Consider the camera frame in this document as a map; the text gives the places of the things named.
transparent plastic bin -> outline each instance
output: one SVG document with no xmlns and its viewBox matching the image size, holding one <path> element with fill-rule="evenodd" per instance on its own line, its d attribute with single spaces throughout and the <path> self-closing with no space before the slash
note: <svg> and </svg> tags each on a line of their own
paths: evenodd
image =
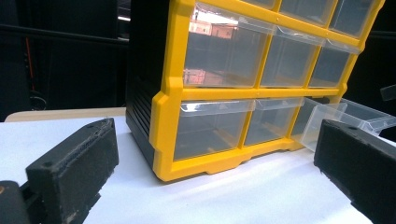
<svg viewBox="0 0 396 224">
<path fill-rule="evenodd" d="M 361 36 L 374 0 L 339 0 L 330 28 L 355 37 Z"/>
<path fill-rule="evenodd" d="M 256 5 L 258 7 L 265 7 L 271 9 L 274 7 L 275 0 L 242 0 L 244 2 Z"/>
<path fill-rule="evenodd" d="M 329 20 L 333 2 L 334 0 L 284 0 L 280 13 L 323 26 Z"/>
<path fill-rule="evenodd" d="M 184 64 L 185 87 L 253 87 L 273 24 L 197 3 Z"/>
<path fill-rule="evenodd" d="M 174 161 L 235 148 L 254 105 L 253 100 L 182 103 Z"/>
<path fill-rule="evenodd" d="M 247 130 L 245 146 L 284 137 L 295 108 L 302 103 L 303 98 L 256 100 L 256 109 Z"/>
<path fill-rule="evenodd" d="M 278 27 L 262 74 L 262 87 L 301 88 L 316 46 L 324 39 Z"/>
<path fill-rule="evenodd" d="M 297 119 L 294 122 L 293 130 L 291 131 L 291 139 L 296 142 L 301 142 L 301 138 L 303 136 L 306 124 L 311 118 L 312 111 L 317 105 L 326 105 L 329 108 L 334 108 L 337 110 L 342 109 L 342 105 L 340 104 L 328 104 L 328 98 L 317 98 L 315 100 L 304 98 L 304 103 L 300 107 L 300 110 L 297 115 Z"/>
<path fill-rule="evenodd" d="M 337 87 L 351 54 L 359 54 L 359 50 L 339 42 L 327 40 L 320 51 L 308 86 L 310 88 Z"/>
<path fill-rule="evenodd" d="M 384 129 L 396 126 L 395 117 L 343 99 L 337 107 L 315 106 L 309 121 L 306 123 L 300 141 L 302 145 L 315 151 L 321 122 L 324 119 L 341 121 L 375 136 L 379 136 Z"/>
</svg>

white tabletop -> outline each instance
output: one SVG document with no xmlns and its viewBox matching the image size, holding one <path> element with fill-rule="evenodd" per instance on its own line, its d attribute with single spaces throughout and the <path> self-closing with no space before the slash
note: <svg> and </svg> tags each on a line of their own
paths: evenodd
<svg viewBox="0 0 396 224">
<path fill-rule="evenodd" d="M 98 119 L 0 123 L 0 180 L 23 184 L 26 166 Z M 115 121 L 120 165 L 85 223 L 371 223 L 314 166 L 308 149 L 164 183 L 147 165 L 125 117 Z"/>
</svg>

white table surface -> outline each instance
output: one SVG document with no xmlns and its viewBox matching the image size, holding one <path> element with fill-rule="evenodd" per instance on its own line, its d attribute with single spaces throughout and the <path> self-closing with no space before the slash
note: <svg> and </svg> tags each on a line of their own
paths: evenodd
<svg viewBox="0 0 396 224">
<path fill-rule="evenodd" d="M 26 166 L 99 119 L 0 123 L 0 180 L 23 184 Z M 308 149 L 164 183 L 137 148 L 125 117 L 115 121 L 120 164 L 84 223 L 371 223 L 314 166 Z"/>
</svg>

black plastic side panel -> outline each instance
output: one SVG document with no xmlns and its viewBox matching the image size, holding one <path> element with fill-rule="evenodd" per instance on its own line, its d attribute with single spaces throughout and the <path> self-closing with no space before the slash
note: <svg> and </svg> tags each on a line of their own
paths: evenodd
<svg viewBox="0 0 396 224">
<path fill-rule="evenodd" d="M 119 164 L 114 119 L 88 124 L 26 168 L 43 197 L 44 223 L 82 223 Z"/>
<path fill-rule="evenodd" d="M 0 223 L 29 224 L 20 187 L 13 181 L 0 181 Z"/>
<path fill-rule="evenodd" d="M 132 1 L 126 120 L 136 143 L 152 167 L 149 143 L 152 98 L 161 90 L 169 0 Z"/>
<path fill-rule="evenodd" d="M 323 120 L 315 165 L 374 223 L 396 223 L 396 147 Z"/>
</svg>

yellow plastic frame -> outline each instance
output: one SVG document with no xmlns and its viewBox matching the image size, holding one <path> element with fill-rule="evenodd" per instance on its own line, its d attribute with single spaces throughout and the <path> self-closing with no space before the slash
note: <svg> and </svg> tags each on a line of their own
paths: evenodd
<svg viewBox="0 0 396 224">
<path fill-rule="evenodd" d="M 249 16 L 261 21 L 267 21 L 276 25 L 288 27 L 310 35 L 316 35 L 330 40 L 339 41 L 350 46 L 364 50 L 367 36 L 373 26 L 379 9 L 385 0 L 376 0 L 372 11 L 362 30 L 361 38 L 342 35 L 328 29 L 330 22 L 324 27 L 316 26 L 304 21 L 279 14 L 281 0 L 276 0 L 272 10 L 257 7 L 239 0 L 201 0 L 204 4 L 223 8 L 231 12 Z M 331 15 L 334 13 L 337 0 L 332 5 Z M 248 122 L 251 112 L 247 112 L 247 121 L 242 130 L 241 140 L 237 148 L 204 155 L 183 161 L 174 161 L 173 154 L 177 139 L 177 125 L 179 109 L 182 101 L 192 100 L 228 100 L 228 99 L 256 99 L 267 97 L 329 97 L 332 103 L 337 103 L 347 90 L 347 80 L 358 55 L 351 55 L 346 64 L 346 69 L 341 77 L 340 84 L 333 89 L 308 89 L 307 78 L 304 86 L 299 89 L 266 89 L 260 87 L 261 79 L 257 78 L 255 86 L 250 89 L 198 89 L 183 88 L 183 69 L 186 56 L 186 48 L 189 37 L 189 24 L 191 13 L 195 6 L 194 0 L 171 0 L 169 7 L 168 30 L 166 39 L 166 50 L 164 55 L 163 80 L 161 91 L 153 98 L 151 108 L 151 123 L 149 142 L 155 148 L 153 171 L 162 180 L 168 181 L 188 175 L 199 173 L 214 174 L 232 169 L 242 161 L 250 160 L 252 157 L 269 153 L 275 150 L 294 150 L 302 146 L 289 138 L 292 125 L 288 135 L 282 139 L 262 143 L 254 146 L 244 147 L 243 142 L 248 131 Z M 268 38 L 264 49 L 260 74 L 263 71 L 266 54 L 268 53 L 271 37 Z M 309 68 L 310 74 L 314 65 Z M 292 124 L 296 120 L 298 108 L 292 118 Z"/>
</svg>

